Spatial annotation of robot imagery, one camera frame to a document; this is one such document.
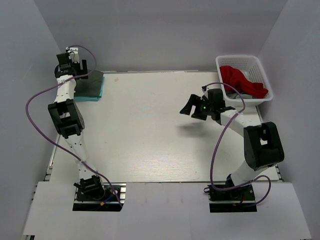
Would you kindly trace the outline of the dark grey t shirt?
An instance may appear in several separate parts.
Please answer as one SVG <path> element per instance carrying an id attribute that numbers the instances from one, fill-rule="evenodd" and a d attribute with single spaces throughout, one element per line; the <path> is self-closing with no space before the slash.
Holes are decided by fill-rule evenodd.
<path id="1" fill-rule="evenodd" d="M 104 73 L 93 71 L 88 79 L 77 79 L 74 96 L 76 97 L 97 97 L 100 93 Z"/>

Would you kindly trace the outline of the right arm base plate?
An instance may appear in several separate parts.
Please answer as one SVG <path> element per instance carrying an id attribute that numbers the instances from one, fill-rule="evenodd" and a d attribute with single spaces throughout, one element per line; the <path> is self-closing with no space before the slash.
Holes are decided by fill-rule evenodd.
<path id="1" fill-rule="evenodd" d="M 208 185 L 203 191 L 208 194 L 210 213 L 257 212 L 256 198 L 252 185 L 228 191 L 218 191 Z"/>

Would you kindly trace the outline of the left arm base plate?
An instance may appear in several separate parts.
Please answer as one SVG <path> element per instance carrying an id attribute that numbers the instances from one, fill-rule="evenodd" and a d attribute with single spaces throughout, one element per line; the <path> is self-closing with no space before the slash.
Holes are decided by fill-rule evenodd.
<path id="1" fill-rule="evenodd" d="M 113 185 L 115 191 L 113 192 L 108 184 L 104 184 L 104 190 L 98 196 L 90 197 L 76 189 L 73 207 L 74 212 L 120 212 L 120 206 L 115 194 L 122 205 L 126 198 L 126 184 L 116 183 Z"/>

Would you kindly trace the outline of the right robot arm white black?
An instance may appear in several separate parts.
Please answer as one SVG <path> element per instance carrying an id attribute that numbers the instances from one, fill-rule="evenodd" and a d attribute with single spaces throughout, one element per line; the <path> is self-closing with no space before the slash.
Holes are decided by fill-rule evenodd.
<path id="1" fill-rule="evenodd" d="M 245 186 L 262 178 L 262 172 L 285 158 L 276 124 L 271 121 L 253 124 L 246 120 L 242 115 L 246 109 L 246 102 L 243 98 L 240 101 L 242 103 L 240 110 L 227 106 L 223 91 L 212 88 L 206 90 L 202 96 L 191 94 L 186 105 L 179 112 L 181 115 L 202 121 L 211 117 L 213 121 L 223 126 L 211 158 L 210 184 L 214 190 L 226 192 L 226 195 L 233 200 L 243 195 Z M 225 188 L 219 188 L 214 184 L 214 163 L 227 129 L 233 130 L 243 138 L 244 161 L 228 176 L 228 185 Z"/>

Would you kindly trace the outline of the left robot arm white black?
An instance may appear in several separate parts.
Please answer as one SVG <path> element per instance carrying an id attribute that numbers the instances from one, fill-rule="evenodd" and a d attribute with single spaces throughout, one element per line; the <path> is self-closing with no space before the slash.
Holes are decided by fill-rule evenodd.
<path id="1" fill-rule="evenodd" d="M 80 60 L 77 47 L 67 47 L 65 53 L 56 57 L 58 65 L 54 75 L 58 83 L 57 94 L 54 102 L 48 105 L 48 111 L 57 133 L 75 155 L 79 182 L 74 186 L 80 193 L 99 200 L 105 196 L 106 187 L 95 173 L 96 169 L 89 166 L 83 133 L 85 122 L 74 100 L 76 80 L 88 77 L 87 61 Z"/>

